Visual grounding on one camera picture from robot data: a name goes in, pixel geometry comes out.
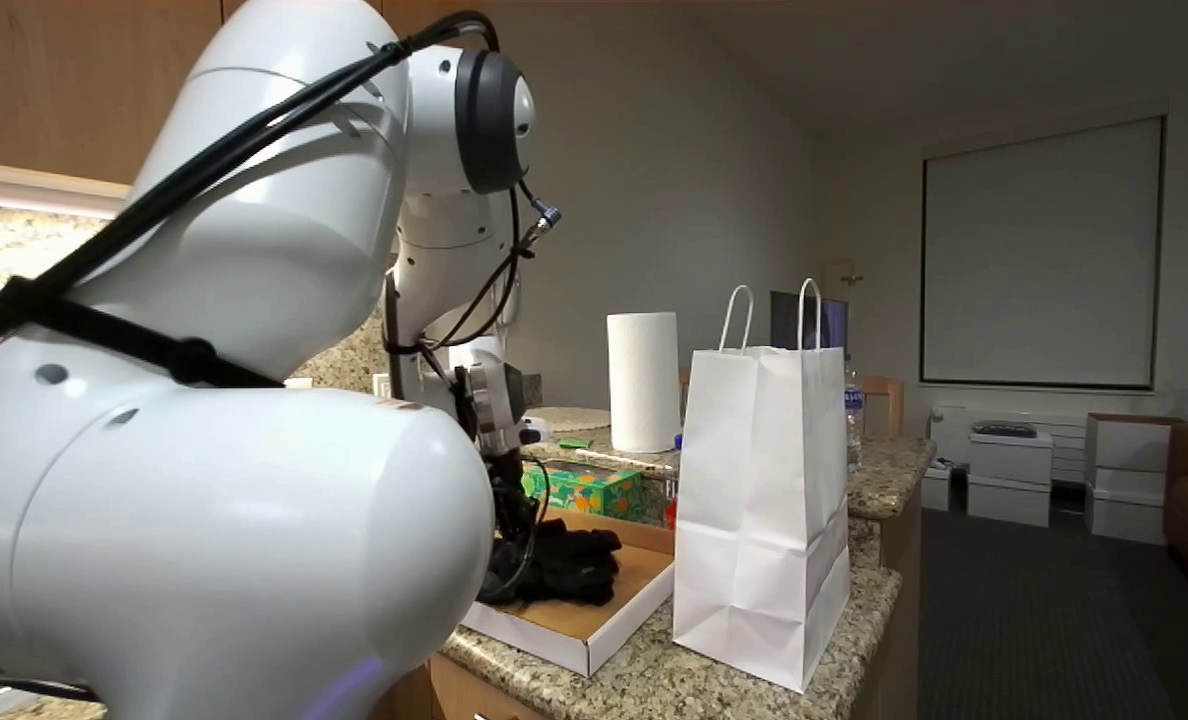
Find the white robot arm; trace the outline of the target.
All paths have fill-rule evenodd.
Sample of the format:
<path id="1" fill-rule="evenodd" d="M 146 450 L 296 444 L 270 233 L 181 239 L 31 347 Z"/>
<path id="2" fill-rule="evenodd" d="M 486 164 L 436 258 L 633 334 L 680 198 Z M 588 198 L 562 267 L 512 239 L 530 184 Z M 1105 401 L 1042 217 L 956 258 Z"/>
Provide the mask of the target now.
<path id="1" fill-rule="evenodd" d="M 430 404 L 308 389 L 403 252 L 473 244 L 530 90 L 479 13 L 239 0 L 115 211 L 0 288 L 0 685 L 108 720 L 368 720 L 463 621 L 494 500 Z"/>

